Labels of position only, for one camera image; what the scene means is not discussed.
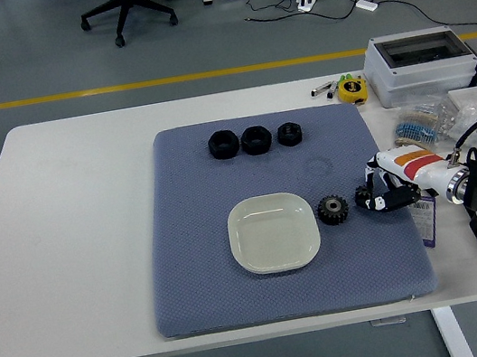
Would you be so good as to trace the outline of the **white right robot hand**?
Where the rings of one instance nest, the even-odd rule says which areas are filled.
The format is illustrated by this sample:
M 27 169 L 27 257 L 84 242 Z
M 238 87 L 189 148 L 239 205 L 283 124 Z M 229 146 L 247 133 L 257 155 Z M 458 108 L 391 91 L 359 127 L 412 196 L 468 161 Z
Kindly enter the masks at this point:
M 366 183 L 357 189 L 355 199 L 368 210 L 390 212 L 419 201 L 424 190 L 460 204 L 456 193 L 466 174 L 463 165 L 450 164 L 423 147 L 395 147 L 376 153 L 366 163 Z

